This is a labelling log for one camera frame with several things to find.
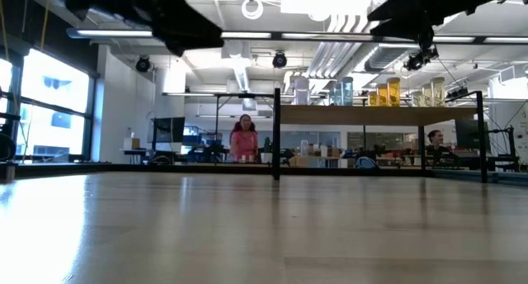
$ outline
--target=monitor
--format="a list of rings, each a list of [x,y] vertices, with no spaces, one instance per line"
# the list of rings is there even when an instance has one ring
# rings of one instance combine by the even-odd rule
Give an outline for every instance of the monitor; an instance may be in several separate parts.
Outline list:
[[[148,142],[152,143],[154,126],[156,129],[156,143],[183,142],[185,117],[154,118],[148,128]]]
[[[464,149],[479,149],[479,122],[471,119],[455,120],[456,145]],[[484,139],[486,150],[491,151],[488,123],[484,122]]]

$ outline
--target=security camera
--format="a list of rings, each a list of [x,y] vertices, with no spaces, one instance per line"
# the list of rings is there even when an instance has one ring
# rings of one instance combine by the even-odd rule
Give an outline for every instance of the security camera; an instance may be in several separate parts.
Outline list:
[[[149,61],[148,56],[140,56],[138,63],[135,64],[135,68],[140,73],[147,73],[150,69],[152,69],[152,64]]]
[[[273,57],[273,67],[276,69],[282,69],[288,63],[288,59],[284,55],[284,52],[276,52]]]

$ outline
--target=ceiling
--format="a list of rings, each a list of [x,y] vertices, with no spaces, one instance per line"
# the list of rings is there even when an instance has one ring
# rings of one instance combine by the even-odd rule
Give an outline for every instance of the ceiling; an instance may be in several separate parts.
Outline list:
[[[46,0],[36,1],[44,5]],[[313,21],[305,14],[281,13],[281,0],[266,0],[268,3],[263,3],[262,16],[256,20],[247,19],[242,14],[241,6],[244,0],[187,1],[205,17],[229,31],[326,31],[331,24],[328,19],[326,21]],[[76,27],[127,28],[123,23],[95,12],[90,12],[89,19],[80,22],[56,3],[51,4],[50,10]],[[471,16],[459,14],[457,17],[453,17],[443,27],[440,27],[439,32],[453,35],[515,34],[528,36],[527,11],[528,7],[519,4],[519,0],[508,0],[502,5],[491,2],[478,7],[476,13]],[[131,63],[139,55],[148,54],[156,66],[166,68],[176,58],[170,55],[163,43],[157,40],[111,40],[110,42],[107,41],[107,44],[111,46],[113,54],[130,59]],[[251,66],[247,68],[249,79],[271,80],[281,83],[288,70],[305,72],[321,46],[320,43],[316,42],[262,40],[249,41],[248,44],[252,61]],[[288,58],[286,69],[274,69],[272,67],[271,61],[276,51],[285,52]],[[505,68],[511,63],[518,64],[524,61],[528,63],[528,46],[438,45],[438,51],[440,60],[445,67],[439,60],[436,60],[419,72],[409,73],[402,69],[404,55],[385,70],[389,74],[381,74],[372,82],[383,83],[386,78],[399,77],[402,79],[403,89],[412,89],[421,87],[434,77],[444,77],[447,84],[453,83],[454,79],[473,77],[469,80],[469,86],[485,89],[487,78],[497,73],[493,70]],[[347,64],[357,63],[358,58],[360,57],[357,54],[353,54]],[[233,69],[221,62],[221,49],[188,50],[182,59],[189,68],[186,76],[186,83],[189,86],[226,84],[227,80],[234,79]]]

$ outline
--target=person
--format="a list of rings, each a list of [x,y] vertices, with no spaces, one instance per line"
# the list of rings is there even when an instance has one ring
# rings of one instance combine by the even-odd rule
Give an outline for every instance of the person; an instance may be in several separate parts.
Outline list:
[[[442,159],[442,156],[450,155],[449,149],[442,146],[444,144],[444,134],[439,130],[433,130],[427,135],[430,145],[427,146],[426,152],[427,156],[433,157],[433,163],[439,163]]]
[[[258,141],[255,124],[249,115],[241,115],[240,120],[235,123],[231,135],[231,154],[234,161],[253,162],[257,159]]]

